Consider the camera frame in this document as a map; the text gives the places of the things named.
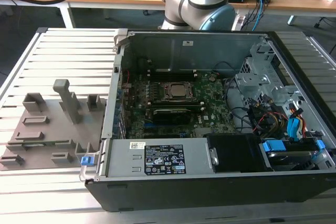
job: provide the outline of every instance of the barcode sticker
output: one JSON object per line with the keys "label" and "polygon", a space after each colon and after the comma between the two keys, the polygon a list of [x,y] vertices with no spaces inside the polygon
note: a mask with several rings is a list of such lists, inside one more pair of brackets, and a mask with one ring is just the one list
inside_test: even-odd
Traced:
{"label": "barcode sticker", "polygon": [[146,142],[131,142],[130,149],[145,149]]}
{"label": "barcode sticker", "polygon": [[185,40],[182,43],[182,46],[193,46],[194,42],[192,40]]}

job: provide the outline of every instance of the warning label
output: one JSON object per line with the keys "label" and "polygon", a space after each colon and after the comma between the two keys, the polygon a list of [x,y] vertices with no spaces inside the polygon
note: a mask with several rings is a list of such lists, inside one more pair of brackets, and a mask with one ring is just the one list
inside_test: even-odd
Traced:
{"label": "warning label", "polygon": [[147,175],[185,174],[183,145],[146,145],[145,173]]}

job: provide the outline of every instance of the side panel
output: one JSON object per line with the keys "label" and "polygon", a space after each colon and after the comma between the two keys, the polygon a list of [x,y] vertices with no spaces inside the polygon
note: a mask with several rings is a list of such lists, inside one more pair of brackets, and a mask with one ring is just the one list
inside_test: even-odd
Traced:
{"label": "side panel", "polygon": [[85,186],[104,210],[116,212],[302,202],[336,187],[336,174],[86,181]]}

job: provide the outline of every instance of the floor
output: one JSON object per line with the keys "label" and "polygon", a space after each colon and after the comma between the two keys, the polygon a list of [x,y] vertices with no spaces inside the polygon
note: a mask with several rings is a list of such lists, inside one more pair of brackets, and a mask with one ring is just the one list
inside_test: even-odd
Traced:
{"label": "floor", "polygon": [[[5,81],[22,52],[27,47],[38,27],[64,27],[62,17],[54,7],[19,7],[14,6],[13,16],[0,16],[0,85]],[[161,25],[163,11],[149,11],[144,16],[142,10],[111,9],[110,19],[103,18],[102,9],[72,10],[78,28],[133,28],[157,29]],[[305,31],[312,34],[316,40],[329,51],[336,42],[336,19],[329,25],[322,22],[319,28],[314,24],[317,17],[299,17],[295,25],[288,26],[287,16],[265,15],[258,31]]]}

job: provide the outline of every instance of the blue latch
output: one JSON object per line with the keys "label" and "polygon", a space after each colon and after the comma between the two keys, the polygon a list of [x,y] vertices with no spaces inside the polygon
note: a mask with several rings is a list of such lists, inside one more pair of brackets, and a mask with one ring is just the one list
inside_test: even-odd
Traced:
{"label": "blue latch", "polygon": [[318,148],[319,148],[320,150],[322,150],[322,149],[325,148],[325,144],[324,144],[324,142],[323,142],[322,140],[317,140],[317,141],[316,141],[316,144],[317,144],[317,146],[318,146]]}
{"label": "blue latch", "polygon": [[293,138],[295,142],[299,141],[298,130],[300,127],[300,120],[297,118],[289,118],[287,123],[287,134],[289,137]]}
{"label": "blue latch", "polygon": [[282,140],[267,140],[263,143],[265,152],[283,152],[286,150]]}
{"label": "blue latch", "polygon": [[94,166],[95,165],[95,157],[91,156],[85,156],[82,157],[82,160],[80,161],[81,165],[86,165],[86,166]]}

